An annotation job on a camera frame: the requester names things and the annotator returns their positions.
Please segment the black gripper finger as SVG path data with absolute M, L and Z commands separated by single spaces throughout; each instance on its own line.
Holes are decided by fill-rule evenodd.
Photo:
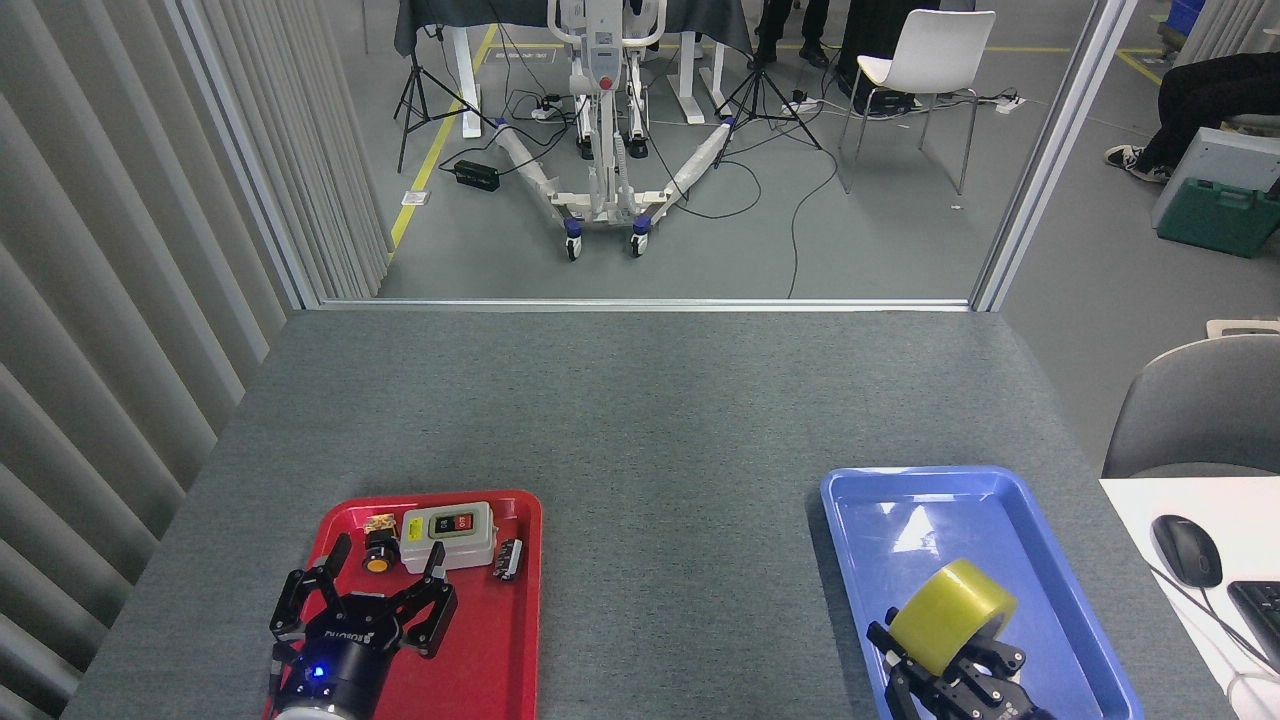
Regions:
M 922 710 L 933 719 L 946 719 L 934 693 L 937 676 L 927 671 L 879 623 L 870 623 L 867 639 L 884 656 L 887 682 L 884 702 L 891 719 L 922 719 Z
M 410 647 L 425 659 L 435 659 L 448 632 L 458 598 L 444 575 L 447 551 L 434 543 L 424 574 L 388 601 L 385 615 L 393 620 L 396 644 Z
M 347 533 L 340 533 L 328 555 L 308 569 L 291 571 L 282 587 L 275 610 L 270 619 L 270 632 L 276 641 L 293 641 L 302 632 L 302 609 L 306 598 L 319 591 L 325 601 L 325 609 L 337 612 L 338 618 L 347 614 L 344 601 L 337 591 L 337 578 L 349 556 L 352 541 Z
M 969 641 L 945 671 L 946 716 L 1027 716 L 1018 682 L 1027 653 L 1002 641 Z

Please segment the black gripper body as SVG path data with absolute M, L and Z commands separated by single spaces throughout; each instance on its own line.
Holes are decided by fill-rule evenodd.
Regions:
M 275 691 L 276 708 L 375 708 L 401 639 L 381 594 L 352 593 L 307 624 L 298 653 Z

